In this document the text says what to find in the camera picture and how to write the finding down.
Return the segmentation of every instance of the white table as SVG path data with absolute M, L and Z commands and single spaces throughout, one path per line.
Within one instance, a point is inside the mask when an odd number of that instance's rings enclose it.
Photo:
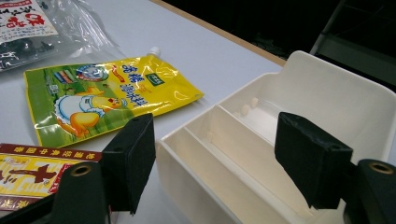
M 146 55 L 156 46 L 162 59 L 178 68 L 205 97 L 191 105 L 156 117 L 160 139 L 184 122 L 199 115 L 254 77 L 277 72 L 281 66 L 243 48 L 203 26 L 181 17 L 149 0 L 93 1 L 107 32 L 127 57 Z M 0 142 L 38 145 L 25 99 L 22 72 L 43 63 L 29 64 L 0 74 Z M 101 151 L 114 137 L 105 134 L 68 148 Z M 154 165 L 136 215 L 121 213 L 118 223 L 188 223 L 163 192 Z

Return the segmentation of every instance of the white plastic organizer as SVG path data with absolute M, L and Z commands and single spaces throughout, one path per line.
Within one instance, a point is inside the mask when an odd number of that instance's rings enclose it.
M 354 163 L 389 156 L 395 93 L 296 51 L 281 72 L 252 80 L 157 142 L 163 187 L 191 222 L 343 223 L 343 202 L 337 210 L 309 208 L 276 161 L 280 111 L 352 147 Z

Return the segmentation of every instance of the white label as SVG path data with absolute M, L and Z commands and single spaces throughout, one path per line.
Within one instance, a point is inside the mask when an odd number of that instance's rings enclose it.
M 35 0 L 0 3 L 0 43 L 57 34 L 55 27 Z

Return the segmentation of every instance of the clear plastic bag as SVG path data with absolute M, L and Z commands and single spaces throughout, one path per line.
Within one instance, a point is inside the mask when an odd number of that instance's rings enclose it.
M 81 0 L 0 0 L 0 72 L 50 56 L 114 47 Z

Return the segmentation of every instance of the red chinese character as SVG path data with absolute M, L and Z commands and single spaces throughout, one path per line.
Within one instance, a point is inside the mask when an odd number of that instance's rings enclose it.
M 26 20 L 29 21 L 29 24 L 35 26 L 36 24 L 38 25 L 44 25 L 44 20 L 41 18 L 40 15 L 32 14 L 32 13 L 27 13 L 25 15 Z
M 8 19 L 7 28 L 14 28 L 14 27 L 23 27 L 26 24 L 23 21 L 18 21 L 18 18 L 11 17 Z

